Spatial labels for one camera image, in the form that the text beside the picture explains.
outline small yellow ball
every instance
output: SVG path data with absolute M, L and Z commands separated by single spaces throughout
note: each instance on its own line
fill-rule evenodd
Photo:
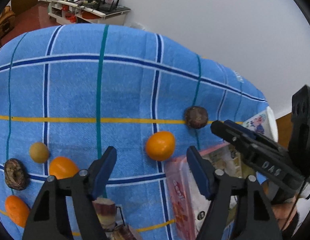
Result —
M 49 149 L 42 142 L 33 143 L 29 151 L 31 159 L 36 163 L 45 163 L 50 156 Z

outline red tiled floor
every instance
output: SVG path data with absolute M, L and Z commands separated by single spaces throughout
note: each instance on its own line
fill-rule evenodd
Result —
M 31 9 L 16 17 L 15 28 L 1 39 L 2 45 L 25 32 L 56 25 L 59 24 L 55 19 L 50 19 L 47 14 L 47 5 L 44 3 L 38 3 Z

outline orange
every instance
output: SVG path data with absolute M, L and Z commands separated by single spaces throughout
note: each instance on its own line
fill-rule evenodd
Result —
M 8 196 L 5 200 L 5 210 L 8 217 L 15 224 L 23 228 L 25 227 L 30 209 L 23 200 L 17 196 Z
M 73 177 L 78 172 L 79 168 L 76 164 L 66 157 L 56 157 L 50 163 L 50 175 L 54 175 L 57 179 Z
M 153 160 L 167 160 L 175 150 L 175 137 L 168 131 L 154 133 L 148 138 L 145 150 L 147 155 Z

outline blue towel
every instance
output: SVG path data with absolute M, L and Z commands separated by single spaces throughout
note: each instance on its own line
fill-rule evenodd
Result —
M 205 149 L 221 142 L 209 125 L 198 131 L 197 140 L 195 132 L 184 124 L 152 119 L 182 120 L 194 101 L 208 111 L 210 121 L 245 121 L 268 106 L 264 95 L 231 69 L 199 58 L 167 37 L 114 25 L 105 35 L 101 87 L 97 87 L 103 34 L 105 25 L 101 24 L 55 26 L 21 35 L 0 49 L 1 211 L 11 195 L 3 173 L 9 134 L 9 73 L 12 131 L 8 157 L 21 160 L 31 177 L 29 186 L 14 190 L 14 194 L 31 207 L 53 158 L 68 157 L 80 169 L 97 159 L 97 104 L 102 118 L 102 153 L 108 146 L 118 152 L 106 192 L 121 206 L 125 221 L 133 228 L 160 225 L 174 218 L 165 162 L 153 161 L 145 154 L 149 136 L 162 130 L 172 132 L 176 138 L 174 157 L 186 154 L 190 145 Z M 97 102 L 99 89 L 101 99 Z M 42 117 L 70 119 L 47 122 L 39 119 Z M 28 154 L 31 144 L 38 141 L 46 143 L 51 153 L 45 164 L 34 163 Z M 81 239 L 72 201 L 67 201 L 72 231 L 77 232 L 75 239 Z M 14 239 L 21 239 L 23 228 L 1 212 L 0 219 Z M 141 235 L 147 240 L 179 239 L 174 223 Z

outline screw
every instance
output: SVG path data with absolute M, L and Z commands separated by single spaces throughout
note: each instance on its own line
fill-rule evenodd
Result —
M 248 180 L 251 182 L 255 182 L 256 181 L 256 177 L 254 175 L 249 175 L 248 176 Z
M 87 170 L 80 170 L 78 173 L 81 177 L 84 177 L 88 174 Z
M 224 175 L 224 172 L 221 169 L 216 169 L 215 170 L 215 174 L 218 175 L 218 176 L 222 176 L 222 175 Z
M 54 177 L 53 175 L 50 175 L 50 176 L 48 176 L 48 177 L 46 178 L 46 180 L 47 180 L 48 182 L 52 182 L 53 180 L 55 180 L 55 177 Z

